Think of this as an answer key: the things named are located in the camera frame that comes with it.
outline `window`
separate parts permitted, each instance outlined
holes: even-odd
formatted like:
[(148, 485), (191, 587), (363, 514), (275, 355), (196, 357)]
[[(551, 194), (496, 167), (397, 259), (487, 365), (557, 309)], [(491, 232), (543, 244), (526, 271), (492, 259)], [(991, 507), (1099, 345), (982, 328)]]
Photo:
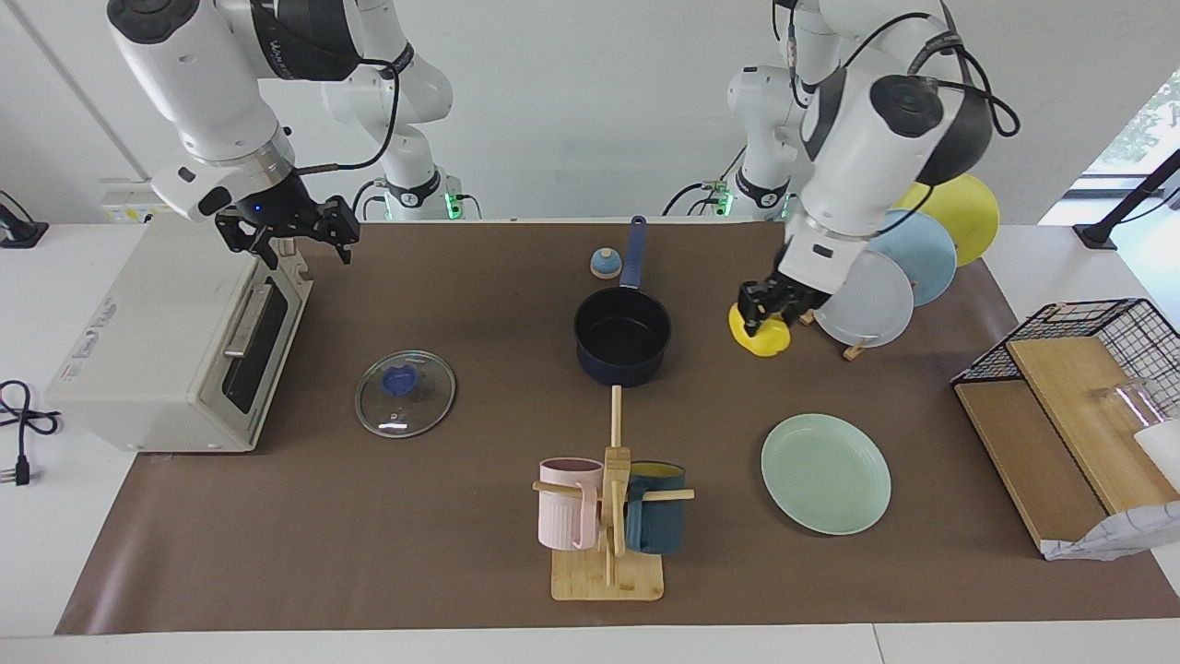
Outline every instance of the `window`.
[(1142, 177), (1180, 147), (1180, 71), (1086, 170), (1084, 178)]

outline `dark teal mug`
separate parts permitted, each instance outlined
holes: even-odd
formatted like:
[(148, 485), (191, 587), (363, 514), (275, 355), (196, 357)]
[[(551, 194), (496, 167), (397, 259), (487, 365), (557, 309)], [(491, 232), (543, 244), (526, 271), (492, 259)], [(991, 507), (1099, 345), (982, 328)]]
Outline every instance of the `dark teal mug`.
[(648, 492), (684, 488), (684, 469), (662, 461), (636, 461), (627, 486), (627, 548), (668, 555), (684, 538), (684, 501), (643, 502)]

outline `oven label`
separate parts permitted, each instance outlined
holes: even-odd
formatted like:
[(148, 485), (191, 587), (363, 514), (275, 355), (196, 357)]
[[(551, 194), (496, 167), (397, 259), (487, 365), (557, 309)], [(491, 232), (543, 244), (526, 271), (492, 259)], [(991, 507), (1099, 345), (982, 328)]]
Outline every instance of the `oven label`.
[(104, 331), (119, 313), (119, 303), (120, 297), (106, 297), (103, 300), (94, 316), (90, 318), (90, 324), (83, 330), (81, 338), (74, 346), (73, 353), (70, 354), (70, 360), (61, 368), (58, 381), (61, 383), (73, 383), (81, 376), (83, 369), (86, 367), (86, 361), (94, 355), (99, 342), (103, 341)]

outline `wooden mug stand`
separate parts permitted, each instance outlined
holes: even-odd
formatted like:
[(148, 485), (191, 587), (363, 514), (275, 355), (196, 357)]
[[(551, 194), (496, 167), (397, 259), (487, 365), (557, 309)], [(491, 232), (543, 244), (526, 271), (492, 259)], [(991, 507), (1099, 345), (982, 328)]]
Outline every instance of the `wooden mug stand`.
[[(602, 474), (598, 546), (555, 551), (550, 592), (558, 601), (655, 601), (663, 597), (663, 558), (627, 551), (623, 506), (631, 479), (631, 449), (623, 447), (623, 389), (611, 388), (610, 447)], [(533, 482), (533, 491), (581, 498), (575, 487)], [(696, 492), (649, 492), (643, 502), (693, 500)]]
[[(808, 310), (807, 313), (800, 315), (799, 322), (802, 322), (804, 324), (811, 324), (812, 322), (815, 322), (815, 311)], [(854, 347), (848, 347), (847, 349), (845, 349), (844, 360), (848, 362), (854, 362), (858, 357), (860, 357), (860, 354), (863, 353), (865, 353), (865, 340), (857, 342), (857, 346)]]

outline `black stand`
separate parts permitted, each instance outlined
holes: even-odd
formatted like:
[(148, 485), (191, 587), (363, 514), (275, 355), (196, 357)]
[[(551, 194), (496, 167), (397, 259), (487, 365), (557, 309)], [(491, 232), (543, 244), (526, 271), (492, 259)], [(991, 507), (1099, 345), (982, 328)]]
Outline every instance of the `black stand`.
[(1127, 193), (1127, 197), (1115, 209), (1110, 210), (1110, 213), (1106, 215), (1102, 221), (1097, 223), (1080, 223), (1074, 226), (1074, 232), (1077, 232), (1082, 243), (1090, 249), (1117, 249), (1119, 246), (1110, 241), (1110, 232), (1114, 228), (1122, 223), (1127, 218), (1127, 215), (1150, 197), (1178, 170), (1180, 170), (1180, 150), (1172, 152), (1172, 156), (1165, 159), (1160, 164), (1160, 167), (1155, 169), (1155, 172), (1148, 175), (1134, 191)]
[(0, 205), (0, 249), (32, 249), (48, 229), (44, 221), (25, 221)]

